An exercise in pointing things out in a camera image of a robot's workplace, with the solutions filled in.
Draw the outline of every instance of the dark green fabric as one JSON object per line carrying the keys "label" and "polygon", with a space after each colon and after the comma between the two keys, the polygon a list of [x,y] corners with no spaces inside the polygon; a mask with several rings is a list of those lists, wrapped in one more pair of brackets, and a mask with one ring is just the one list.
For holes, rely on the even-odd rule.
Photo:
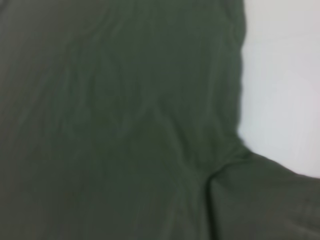
{"label": "dark green fabric", "polygon": [[241,0],[16,0],[1,240],[318,240],[320,180],[238,137]]}

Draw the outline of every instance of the white surface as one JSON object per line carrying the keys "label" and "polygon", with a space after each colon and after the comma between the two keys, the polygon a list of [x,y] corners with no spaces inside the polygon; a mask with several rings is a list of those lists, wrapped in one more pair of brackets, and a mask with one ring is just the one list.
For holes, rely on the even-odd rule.
{"label": "white surface", "polygon": [[254,152],[320,177],[320,0],[246,0],[240,135]]}

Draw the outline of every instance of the white background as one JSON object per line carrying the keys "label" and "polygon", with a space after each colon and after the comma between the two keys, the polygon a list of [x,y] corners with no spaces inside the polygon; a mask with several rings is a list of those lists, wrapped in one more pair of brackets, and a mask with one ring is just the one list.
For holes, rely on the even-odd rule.
{"label": "white background", "polygon": [[254,152],[320,178],[320,0],[245,0],[242,118]]}

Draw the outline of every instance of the cloth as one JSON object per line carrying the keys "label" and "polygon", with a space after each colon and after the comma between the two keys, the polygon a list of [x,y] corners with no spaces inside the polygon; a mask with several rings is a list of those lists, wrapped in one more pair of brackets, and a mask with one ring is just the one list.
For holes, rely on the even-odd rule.
{"label": "cloth", "polygon": [[244,37],[241,0],[7,5],[0,239],[319,240],[320,180],[237,134]]}

